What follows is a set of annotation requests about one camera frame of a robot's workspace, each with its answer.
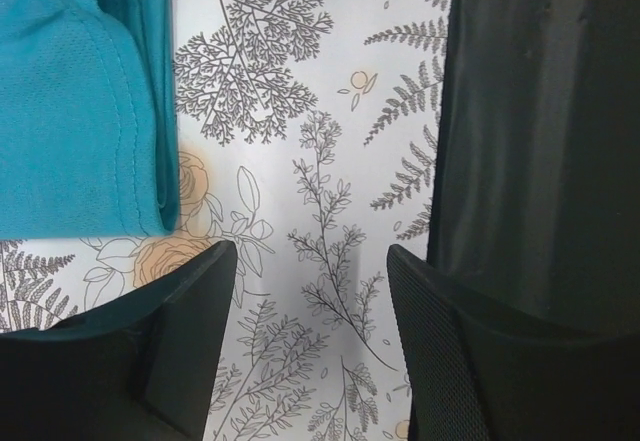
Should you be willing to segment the teal t shirt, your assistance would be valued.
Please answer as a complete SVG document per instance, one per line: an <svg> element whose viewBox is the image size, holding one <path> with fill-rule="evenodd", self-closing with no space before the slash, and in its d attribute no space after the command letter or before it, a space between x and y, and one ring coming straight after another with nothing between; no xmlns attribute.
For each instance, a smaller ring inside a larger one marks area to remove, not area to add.
<svg viewBox="0 0 640 441"><path fill-rule="evenodd" d="M180 212L172 0L1 0L1 236L153 237Z"/></svg>

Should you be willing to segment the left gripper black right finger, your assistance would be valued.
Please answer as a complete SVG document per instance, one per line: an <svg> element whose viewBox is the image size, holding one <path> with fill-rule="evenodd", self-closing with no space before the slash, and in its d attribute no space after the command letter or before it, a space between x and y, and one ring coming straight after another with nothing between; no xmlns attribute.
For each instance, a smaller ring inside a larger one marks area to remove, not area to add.
<svg viewBox="0 0 640 441"><path fill-rule="evenodd" d="M635 440L639 337L546 322L387 252L412 440Z"/></svg>

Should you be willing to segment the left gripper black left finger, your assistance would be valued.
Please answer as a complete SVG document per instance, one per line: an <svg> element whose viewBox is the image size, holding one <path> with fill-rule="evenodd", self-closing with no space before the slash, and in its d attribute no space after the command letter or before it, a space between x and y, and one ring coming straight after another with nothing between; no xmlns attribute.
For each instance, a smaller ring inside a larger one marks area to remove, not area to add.
<svg viewBox="0 0 640 441"><path fill-rule="evenodd" d="M5 440L200 440L231 307L236 247L49 329L1 337Z"/></svg>

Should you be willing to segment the floral table mat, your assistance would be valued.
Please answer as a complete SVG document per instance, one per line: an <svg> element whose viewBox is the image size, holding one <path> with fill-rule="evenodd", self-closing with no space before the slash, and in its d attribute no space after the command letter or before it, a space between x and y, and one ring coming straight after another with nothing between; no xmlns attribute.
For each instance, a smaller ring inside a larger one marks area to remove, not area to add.
<svg viewBox="0 0 640 441"><path fill-rule="evenodd" d="M404 440L386 252L424 254L451 0L172 0L165 236L5 240L1 337L220 241L236 276L200 440Z"/></svg>

